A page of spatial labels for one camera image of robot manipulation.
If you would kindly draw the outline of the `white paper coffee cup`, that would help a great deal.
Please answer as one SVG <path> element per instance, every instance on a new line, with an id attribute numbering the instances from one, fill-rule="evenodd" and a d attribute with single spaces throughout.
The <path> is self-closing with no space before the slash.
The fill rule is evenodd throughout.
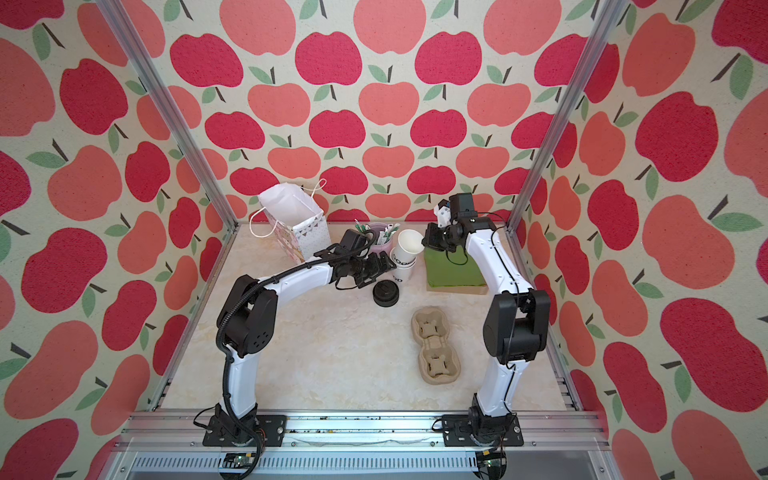
<path id="1" fill-rule="evenodd" d="M 414 263 L 424 250 L 423 239 L 423 234 L 414 229 L 399 231 L 391 258 L 397 265 L 407 266 Z"/>

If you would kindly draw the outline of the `white patterned gift bag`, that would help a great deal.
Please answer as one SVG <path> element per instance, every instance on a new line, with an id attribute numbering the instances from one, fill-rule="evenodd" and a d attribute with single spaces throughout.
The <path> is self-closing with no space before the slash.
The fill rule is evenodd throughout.
<path id="1" fill-rule="evenodd" d="M 248 228 L 252 236 L 263 239 L 274 236 L 285 253 L 296 263 L 311 260 L 316 252 L 331 245 L 324 211 L 317 204 L 315 194 L 327 181 L 320 179 L 308 193 L 296 184 L 280 183 L 258 195 L 261 208 L 249 217 Z M 264 212 L 271 230 L 264 235 L 253 230 L 253 219 Z"/>

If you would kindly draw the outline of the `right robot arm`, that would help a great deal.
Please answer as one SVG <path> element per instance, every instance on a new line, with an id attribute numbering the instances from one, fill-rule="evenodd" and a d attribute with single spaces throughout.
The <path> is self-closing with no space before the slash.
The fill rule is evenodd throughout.
<path id="1" fill-rule="evenodd" d="M 522 374 L 546 348 L 551 301 L 523 278 L 502 246 L 499 228 L 478 213 L 472 194 L 454 194 L 434 213 L 422 244 L 444 253 L 462 249 L 493 294 L 482 330 L 490 362 L 466 424 L 474 443 L 497 446 L 514 428 L 512 398 Z"/>

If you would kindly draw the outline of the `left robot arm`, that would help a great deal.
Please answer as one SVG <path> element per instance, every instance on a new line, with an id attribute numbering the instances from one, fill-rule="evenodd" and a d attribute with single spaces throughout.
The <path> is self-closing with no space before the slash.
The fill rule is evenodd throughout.
<path id="1" fill-rule="evenodd" d="M 385 252 L 371 250 L 377 235 L 348 229 L 342 239 L 309 261 L 261 279 L 233 284 L 217 319 L 216 347 L 225 355 L 222 398 L 204 426 L 205 446 L 263 447 L 267 436 L 257 417 L 255 383 L 260 353 L 272 340 L 278 308 L 318 287 L 351 278 L 367 287 L 396 268 Z"/>

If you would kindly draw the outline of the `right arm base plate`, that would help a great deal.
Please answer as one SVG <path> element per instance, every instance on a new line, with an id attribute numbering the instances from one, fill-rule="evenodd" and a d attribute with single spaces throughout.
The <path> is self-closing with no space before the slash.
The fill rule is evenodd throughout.
<path id="1" fill-rule="evenodd" d="M 496 448 L 524 445 L 522 429 L 515 414 L 502 417 L 443 415 L 433 425 L 446 447 Z"/>

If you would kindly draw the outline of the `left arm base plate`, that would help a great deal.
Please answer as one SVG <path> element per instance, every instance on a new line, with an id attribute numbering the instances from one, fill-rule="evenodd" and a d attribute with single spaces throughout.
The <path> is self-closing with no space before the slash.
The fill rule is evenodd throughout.
<path id="1" fill-rule="evenodd" d="M 266 447 L 279 447 L 283 443 L 287 423 L 285 415 L 247 415 L 240 423 L 245 429 L 226 412 L 215 413 L 205 428 L 202 444 L 205 447 L 255 448 L 254 434 L 260 435 Z"/>

